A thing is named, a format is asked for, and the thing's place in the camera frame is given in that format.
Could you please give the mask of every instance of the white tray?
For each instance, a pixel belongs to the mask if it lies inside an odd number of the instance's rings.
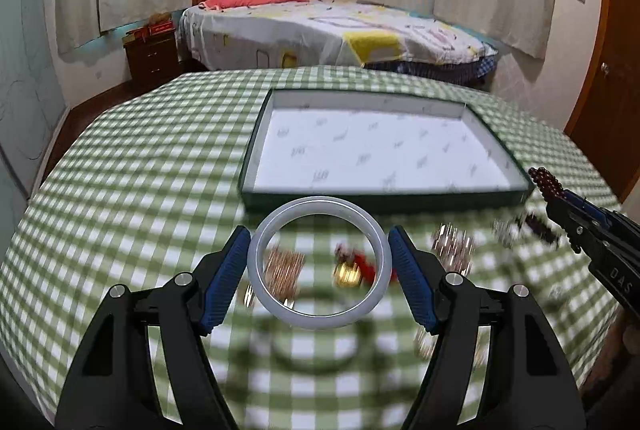
[[[391,213],[520,204],[532,183],[464,103],[272,90],[245,156],[240,191],[249,208],[331,195]]]

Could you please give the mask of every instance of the white bangle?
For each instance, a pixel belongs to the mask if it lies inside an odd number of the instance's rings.
[[[329,316],[299,313],[284,307],[269,293],[263,277],[262,258],[271,237],[292,220],[317,214],[339,217],[356,226],[367,236],[376,255],[376,279],[367,295],[350,309]],[[255,295],[272,315],[302,329],[325,330],[352,324],[378,305],[391,279],[391,249],[380,225],[362,208],[334,197],[307,197],[284,204],[260,223],[249,245],[246,267]]]

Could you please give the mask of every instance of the blue gripper pad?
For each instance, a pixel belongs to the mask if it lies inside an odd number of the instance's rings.
[[[220,325],[226,316],[231,300],[246,268],[246,256],[251,242],[251,233],[244,228],[229,248],[218,272],[204,294],[204,314],[200,324],[207,334]]]
[[[393,265],[414,320],[424,326],[427,331],[431,331],[437,324],[433,309],[433,291],[396,228],[391,229],[388,240]]]
[[[571,190],[564,191],[564,198],[571,203],[573,206],[580,208],[586,214],[588,214],[592,219],[597,220],[604,228],[610,228],[611,224],[609,219],[607,219],[607,214],[605,214],[601,209],[597,206],[594,206],[586,199],[583,199],[577,194],[574,194]]]

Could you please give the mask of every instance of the green checkered tablecloth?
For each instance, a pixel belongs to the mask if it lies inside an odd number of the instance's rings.
[[[44,410],[55,412],[74,353],[109,286],[162,285],[220,249],[236,225],[257,227],[261,218],[245,213],[236,187],[272,87],[405,92],[471,103],[525,168],[546,166],[593,203],[619,206],[564,134],[491,95],[358,68],[185,74],[105,112],[79,137],[31,201],[0,269],[0,337]],[[537,192],[526,208],[543,215]],[[492,223],[514,213],[378,221],[384,230],[402,224],[425,249],[441,221],[472,230],[478,249],[471,280],[499,290],[529,285],[581,383],[617,304],[588,272],[587,257],[573,254],[564,237],[556,249],[526,232],[513,250],[503,248]],[[338,242],[366,248],[365,241],[329,217],[281,230],[281,246],[306,254],[301,309],[336,311],[353,301],[331,287],[332,254]],[[554,287],[565,302],[550,300]],[[391,285],[364,320],[327,332],[288,328],[260,306],[251,312],[234,301],[204,343],[240,428],[386,429],[400,426],[426,370],[414,354],[416,329],[402,292]],[[159,332],[150,339],[162,407],[178,419]],[[483,331],[463,418],[478,405],[487,345]]]

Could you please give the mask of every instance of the wooden floor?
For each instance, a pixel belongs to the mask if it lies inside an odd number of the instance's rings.
[[[199,64],[195,60],[187,60],[181,63],[183,72],[197,73],[206,71],[207,68]],[[119,86],[112,89],[105,90],[103,93],[92,97],[84,103],[75,106],[69,111],[66,117],[65,123],[60,129],[60,134],[51,150],[51,155],[47,161],[45,167],[44,176],[42,181],[48,177],[51,171],[58,164],[58,161],[62,159],[66,151],[71,148],[74,141],[78,139],[80,134],[93,123],[95,118],[100,116],[106,110],[111,107],[119,105],[121,103],[133,100],[143,94],[151,92],[152,90],[161,87],[163,82],[145,82],[142,84],[134,83],[133,81],[124,82]]]

